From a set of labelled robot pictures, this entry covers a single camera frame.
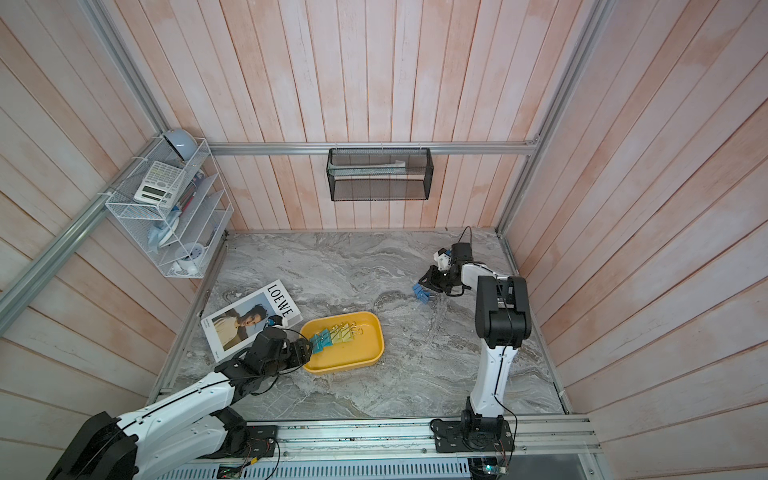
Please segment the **teal binder clip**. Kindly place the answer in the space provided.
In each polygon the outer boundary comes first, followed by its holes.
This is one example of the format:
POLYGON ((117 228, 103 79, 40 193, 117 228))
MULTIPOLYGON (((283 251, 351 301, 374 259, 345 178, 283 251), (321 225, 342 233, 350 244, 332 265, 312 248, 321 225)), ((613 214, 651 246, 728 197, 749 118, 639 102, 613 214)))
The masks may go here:
POLYGON ((324 329, 317 334, 316 346, 319 351, 323 351, 325 348, 330 347, 334 343, 335 328, 324 329))
POLYGON ((312 343, 312 354, 318 354, 322 352, 326 348, 326 339, 325 336, 322 334, 315 334, 311 338, 312 343))

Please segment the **yellow binder clip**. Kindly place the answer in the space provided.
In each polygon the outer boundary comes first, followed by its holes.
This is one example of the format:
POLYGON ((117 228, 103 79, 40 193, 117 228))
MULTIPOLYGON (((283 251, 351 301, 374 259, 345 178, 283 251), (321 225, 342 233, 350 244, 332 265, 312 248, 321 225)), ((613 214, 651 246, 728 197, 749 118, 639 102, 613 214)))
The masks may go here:
POLYGON ((344 322, 335 331, 335 343, 347 343, 362 335, 364 330, 355 322, 344 322))
POLYGON ((348 343, 355 339, 359 328, 354 323, 340 323, 329 329, 329 336, 332 345, 348 343))

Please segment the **yellow plastic storage box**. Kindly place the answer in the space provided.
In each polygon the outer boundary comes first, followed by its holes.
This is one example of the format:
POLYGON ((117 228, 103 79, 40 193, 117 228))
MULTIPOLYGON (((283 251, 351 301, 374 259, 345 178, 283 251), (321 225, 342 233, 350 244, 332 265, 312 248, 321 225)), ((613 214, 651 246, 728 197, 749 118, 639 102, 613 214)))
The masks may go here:
POLYGON ((311 341, 315 334, 344 322, 355 322, 364 333, 351 342, 332 345, 318 354, 312 354, 309 362, 303 366, 307 372, 313 375, 338 373, 374 365, 382 357, 385 342, 381 323, 371 312, 354 312, 311 320, 301 328, 301 333, 311 341))

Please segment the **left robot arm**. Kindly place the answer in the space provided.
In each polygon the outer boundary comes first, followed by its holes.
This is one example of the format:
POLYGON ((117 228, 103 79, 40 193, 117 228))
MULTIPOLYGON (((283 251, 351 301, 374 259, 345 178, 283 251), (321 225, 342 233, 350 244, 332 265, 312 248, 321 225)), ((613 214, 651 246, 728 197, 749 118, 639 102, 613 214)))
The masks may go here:
POLYGON ((142 409, 89 418, 51 479, 156 479, 198 458, 259 458, 275 451, 273 427, 251 427, 233 409, 262 383, 309 362, 304 335, 265 327, 249 347, 195 384, 142 409))

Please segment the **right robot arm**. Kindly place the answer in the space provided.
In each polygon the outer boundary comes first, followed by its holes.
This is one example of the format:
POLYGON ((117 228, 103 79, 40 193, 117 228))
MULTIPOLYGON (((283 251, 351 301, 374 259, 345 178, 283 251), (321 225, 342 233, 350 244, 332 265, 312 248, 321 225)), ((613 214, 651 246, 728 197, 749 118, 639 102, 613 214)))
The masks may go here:
POLYGON ((501 424, 511 411, 503 405, 503 396, 512 360, 533 327, 526 280, 470 262, 446 270, 432 265, 418 285, 448 296, 456 287, 462 294, 475 294, 475 330, 483 350, 464 423, 469 431, 501 424))

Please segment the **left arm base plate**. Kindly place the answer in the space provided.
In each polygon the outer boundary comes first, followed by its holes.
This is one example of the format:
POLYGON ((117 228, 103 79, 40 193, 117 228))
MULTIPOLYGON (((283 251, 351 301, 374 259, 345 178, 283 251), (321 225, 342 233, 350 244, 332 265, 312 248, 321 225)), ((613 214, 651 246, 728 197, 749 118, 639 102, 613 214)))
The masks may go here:
POLYGON ((229 430, 222 446, 208 459, 273 457, 276 449, 276 425, 237 426, 229 430))

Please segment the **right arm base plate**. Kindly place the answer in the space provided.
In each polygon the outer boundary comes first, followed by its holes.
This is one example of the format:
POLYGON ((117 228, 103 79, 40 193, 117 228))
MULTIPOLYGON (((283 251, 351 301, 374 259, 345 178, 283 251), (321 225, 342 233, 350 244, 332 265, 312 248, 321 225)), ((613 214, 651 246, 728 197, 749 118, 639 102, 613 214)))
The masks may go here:
POLYGON ((438 453, 512 453, 515 450, 513 430, 502 416, 457 421, 433 419, 429 427, 438 453))

